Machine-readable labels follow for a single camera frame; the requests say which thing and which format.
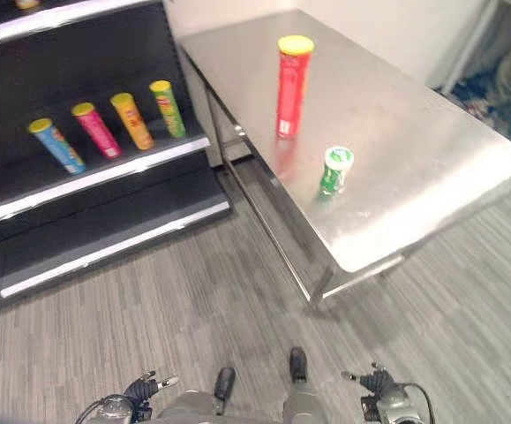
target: white shelf trim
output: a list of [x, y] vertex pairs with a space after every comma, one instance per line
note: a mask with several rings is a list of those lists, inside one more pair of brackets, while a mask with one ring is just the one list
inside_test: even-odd
[[188, 143], [174, 146], [173, 148], [168, 148], [162, 150], [161, 152], [152, 153], [151, 155], [138, 157], [128, 162], [120, 163], [119, 165], [112, 168], [90, 173], [84, 177], [74, 179], [55, 187], [41, 190], [40, 192], [34, 194], [27, 195], [22, 199], [11, 201], [0, 206], [0, 220], [11, 218], [16, 214], [36, 208], [43, 203], [59, 199], [68, 194], [84, 190], [88, 187], [96, 186], [103, 182], [121, 178], [135, 172], [142, 172], [148, 168], [151, 168], [152, 166], [169, 162], [180, 156], [185, 156], [190, 153], [199, 151], [209, 145], [210, 142], [206, 137], [191, 140]]
[[117, 254], [119, 252], [122, 252], [123, 250], [129, 249], [130, 247], [137, 246], [141, 243], [145, 243], [148, 240], [155, 239], [162, 235], [182, 230], [183, 228], [192, 225], [193, 223], [196, 223], [204, 218], [208, 218], [209, 216], [215, 215], [218, 212], [222, 212], [227, 209], [229, 209], [229, 203], [227, 201], [223, 201], [210, 208], [206, 208], [200, 210], [199, 212], [195, 212], [193, 214], [185, 216], [183, 218], [179, 218], [175, 221], [166, 223], [150, 231], [143, 232], [138, 236], [128, 238], [124, 241], [116, 243], [115, 245], [104, 247], [101, 250], [98, 250], [86, 256], [82, 256], [74, 261], [66, 262], [63, 265], [60, 265], [59, 267], [45, 271], [37, 276], [28, 278], [27, 280], [15, 283], [10, 287], [2, 289], [0, 291], [0, 295], [3, 298], [8, 298], [16, 293], [35, 287], [36, 285], [45, 283], [48, 280], [57, 278], [59, 276], [63, 276], [77, 269], [82, 269], [88, 266], [89, 264], [93, 262], [98, 262], [104, 258], [107, 258], [108, 256], [111, 256], [112, 254]]
[[159, 3], [160, 1], [161, 0], [86, 0], [75, 4], [67, 4], [66, 6], [38, 11], [33, 15], [27, 15], [0, 24], [0, 43], [33, 33], [47, 31], [109, 11], [140, 4]]

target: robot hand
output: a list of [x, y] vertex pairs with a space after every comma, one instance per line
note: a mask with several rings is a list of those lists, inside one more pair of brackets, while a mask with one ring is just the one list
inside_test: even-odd
[[424, 393], [430, 411], [430, 423], [435, 424], [432, 403], [422, 387], [412, 382], [395, 382], [387, 369], [376, 362], [372, 363], [372, 367], [373, 372], [368, 375], [342, 371], [343, 379], [358, 382], [372, 393], [361, 397], [361, 407], [366, 421], [380, 421], [382, 424], [424, 424], [404, 390], [407, 386], [414, 386]]

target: shelf unit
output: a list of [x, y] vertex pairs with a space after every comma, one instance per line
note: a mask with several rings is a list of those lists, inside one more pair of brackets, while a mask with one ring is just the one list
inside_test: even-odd
[[0, 300], [227, 211], [213, 172], [202, 168], [6, 239]]
[[[229, 213], [160, 0], [48, 0], [30, 14], [10, 4], [0, 9], [0, 306]], [[159, 79], [171, 81], [183, 138], [169, 136], [148, 90]], [[109, 104], [121, 91], [154, 148], [137, 150]], [[116, 160], [71, 116], [83, 101], [122, 148]], [[38, 117], [53, 119], [85, 172], [68, 174], [26, 131]]]
[[33, 9], [22, 11], [10, 1], [0, 7], [0, 43], [153, 3], [159, 3], [159, 0], [47, 0]]
[[65, 176], [65, 171], [57, 166], [47, 152], [30, 158], [20, 166], [0, 174], [0, 182], [17, 181], [17, 178], [21, 177], [22, 183], [22, 193], [19, 195], [14, 194], [14, 189], [16, 192], [19, 190], [14, 184], [0, 184], [0, 220], [9, 219], [31, 208], [37, 208], [41, 204], [89, 187], [163, 165], [210, 145], [202, 132], [182, 139], [155, 138], [155, 142], [155, 148], [145, 152], [133, 149], [131, 153], [125, 153], [112, 162], [96, 152], [92, 162], [86, 161], [87, 170], [73, 176]]

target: stainless steel table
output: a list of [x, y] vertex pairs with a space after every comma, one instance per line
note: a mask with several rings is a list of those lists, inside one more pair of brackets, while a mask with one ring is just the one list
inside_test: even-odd
[[[277, 40], [285, 34], [307, 35], [316, 46], [295, 140], [274, 135]], [[511, 190], [509, 140], [301, 11], [195, 34], [183, 47], [331, 255], [310, 292], [222, 150], [313, 305], [400, 263], [420, 240]], [[321, 196], [324, 151], [335, 144], [351, 148], [355, 163], [343, 193]]]

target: cable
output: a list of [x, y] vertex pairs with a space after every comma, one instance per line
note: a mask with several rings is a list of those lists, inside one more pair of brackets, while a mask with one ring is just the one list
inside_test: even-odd
[[100, 400], [95, 400], [92, 404], [86, 407], [86, 409], [82, 412], [81, 415], [77, 418], [75, 421], [75, 424], [82, 424], [83, 421], [86, 419], [86, 417], [98, 407], [98, 405], [102, 405], [102, 402], [104, 401], [104, 398]]
[[404, 389], [406, 387], [412, 386], [417, 388], [422, 392], [425, 398], [425, 402], [428, 405], [428, 413], [430, 414], [430, 424], [435, 424], [435, 415], [433, 414], [433, 408], [432, 408], [432, 401], [430, 400], [430, 397], [428, 396], [428, 392], [425, 391], [425, 389], [420, 386], [417, 382], [401, 382], [400, 386]]

